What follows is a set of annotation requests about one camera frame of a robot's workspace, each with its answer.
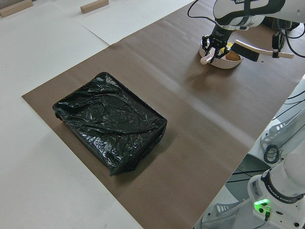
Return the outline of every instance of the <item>wooden block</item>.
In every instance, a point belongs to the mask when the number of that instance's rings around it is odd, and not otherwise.
[[[11,14],[17,13],[17,12],[24,10],[31,6],[33,6],[32,0],[24,0],[24,1],[14,4],[14,5],[1,9],[0,16],[4,18],[4,17],[10,16]]]
[[[100,7],[107,6],[107,5],[109,5],[109,0],[97,0],[97,1],[91,2],[87,5],[81,6],[81,11],[82,11],[82,13],[88,13],[90,11],[96,10]]]

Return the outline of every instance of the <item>black plastic bag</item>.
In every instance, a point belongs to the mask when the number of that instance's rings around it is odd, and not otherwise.
[[[161,140],[167,123],[109,73],[98,74],[53,110],[111,176],[135,170]]]

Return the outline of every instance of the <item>brown table covering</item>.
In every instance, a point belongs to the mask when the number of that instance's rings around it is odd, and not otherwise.
[[[213,4],[198,3],[192,14],[212,16]],[[192,228],[305,72],[301,58],[244,60],[230,70],[201,65],[199,42],[214,25],[189,19],[188,7],[23,96],[145,229]],[[232,41],[269,48],[272,34],[259,26],[234,32]],[[305,50],[302,41],[294,42],[298,50]],[[168,120],[158,146],[135,171],[119,176],[109,177],[52,110],[100,72],[112,74]]]

